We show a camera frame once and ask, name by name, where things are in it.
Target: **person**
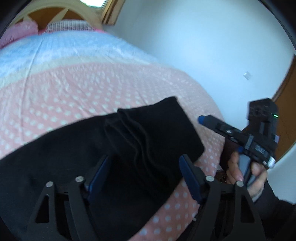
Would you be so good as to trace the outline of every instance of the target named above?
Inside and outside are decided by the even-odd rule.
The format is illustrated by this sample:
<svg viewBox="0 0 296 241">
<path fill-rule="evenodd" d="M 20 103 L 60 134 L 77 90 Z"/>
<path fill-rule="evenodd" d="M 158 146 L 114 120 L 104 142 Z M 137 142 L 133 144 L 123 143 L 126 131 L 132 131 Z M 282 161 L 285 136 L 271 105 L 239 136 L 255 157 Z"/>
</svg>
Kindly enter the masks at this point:
<svg viewBox="0 0 296 241">
<path fill-rule="evenodd" d="M 226 183 L 235 184 L 237 181 L 243 181 L 238 162 L 239 153 L 233 152 L 228 161 Z M 267 181 L 267 171 L 262 165 L 253 162 L 251 171 L 257 179 L 248 188 L 248 192 L 262 220 L 266 238 L 274 241 L 296 240 L 296 205 L 279 200 L 274 195 Z"/>
</svg>

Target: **hand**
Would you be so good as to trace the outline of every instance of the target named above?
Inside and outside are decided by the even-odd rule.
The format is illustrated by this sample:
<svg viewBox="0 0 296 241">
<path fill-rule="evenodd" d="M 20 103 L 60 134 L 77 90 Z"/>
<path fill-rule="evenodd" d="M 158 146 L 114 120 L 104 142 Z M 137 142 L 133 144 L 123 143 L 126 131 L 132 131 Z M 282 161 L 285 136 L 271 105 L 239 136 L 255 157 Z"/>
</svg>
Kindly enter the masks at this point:
<svg viewBox="0 0 296 241">
<path fill-rule="evenodd" d="M 228 161 L 228 170 L 226 171 L 228 184 L 235 184 L 237 181 L 243 181 L 244 177 L 238 166 L 239 154 L 238 152 L 233 152 L 231 154 L 230 160 Z M 267 171 L 263 165 L 253 162 L 251 165 L 252 174 L 256 177 L 256 181 L 248 188 L 248 192 L 251 197 L 254 197 L 264 187 L 264 183 L 267 179 Z"/>
</svg>

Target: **pink polka dot bedsheet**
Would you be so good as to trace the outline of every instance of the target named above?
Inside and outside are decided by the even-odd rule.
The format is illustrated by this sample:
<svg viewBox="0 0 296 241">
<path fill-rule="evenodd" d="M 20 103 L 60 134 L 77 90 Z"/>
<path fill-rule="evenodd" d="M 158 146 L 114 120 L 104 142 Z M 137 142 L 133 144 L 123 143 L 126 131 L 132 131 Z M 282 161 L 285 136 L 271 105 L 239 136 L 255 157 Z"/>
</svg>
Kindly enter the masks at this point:
<svg viewBox="0 0 296 241">
<path fill-rule="evenodd" d="M 177 96 L 205 146 L 195 164 L 215 175 L 224 139 L 196 119 L 222 115 L 186 73 L 109 34 L 68 31 L 23 38 L 0 50 L 0 157 L 63 125 L 169 96 Z M 197 211 L 181 180 L 130 240 L 174 241 Z"/>
</svg>

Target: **blue tip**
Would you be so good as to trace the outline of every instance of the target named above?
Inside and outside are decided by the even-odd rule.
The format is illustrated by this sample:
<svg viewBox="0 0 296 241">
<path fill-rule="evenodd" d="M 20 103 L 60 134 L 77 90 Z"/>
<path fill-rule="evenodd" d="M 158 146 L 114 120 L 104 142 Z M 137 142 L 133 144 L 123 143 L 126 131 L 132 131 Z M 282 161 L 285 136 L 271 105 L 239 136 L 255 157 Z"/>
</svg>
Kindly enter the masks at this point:
<svg viewBox="0 0 296 241">
<path fill-rule="evenodd" d="M 203 115 L 201 115 L 200 117 L 198 117 L 197 121 L 199 122 L 199 124 L 203 125 L 204 119 L 205 119 L 205 117 Z"/>
<path fill-rule="evenodd" d="M 240 146 L 237 151 L 238 151 L 238 153 L 242 153 L 243 150 L 244 150 L 244 148 L 242 146 Z"/>
</svg>

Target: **wall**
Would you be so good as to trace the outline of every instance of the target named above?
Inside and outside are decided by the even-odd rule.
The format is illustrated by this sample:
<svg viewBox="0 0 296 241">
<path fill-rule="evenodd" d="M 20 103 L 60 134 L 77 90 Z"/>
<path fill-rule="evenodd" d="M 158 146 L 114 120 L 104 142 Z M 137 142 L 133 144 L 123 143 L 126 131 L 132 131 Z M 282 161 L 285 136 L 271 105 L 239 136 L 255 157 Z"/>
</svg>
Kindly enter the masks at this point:
<svg viewBox="0 0 296 241">
<path fill-rule="evenodd" d="M 296 203 L 296 145 L 294 145 L 273 169 L 268 170 L 268 182 L 280 199 Z"/>
<path fill-rule="evenodd" d="M 257 0 L 126 0 L 116 25 L 105 30 L 187 72 L 241 129 L 248 101 L 273 96 L 294 51 Z"/>
</svg>

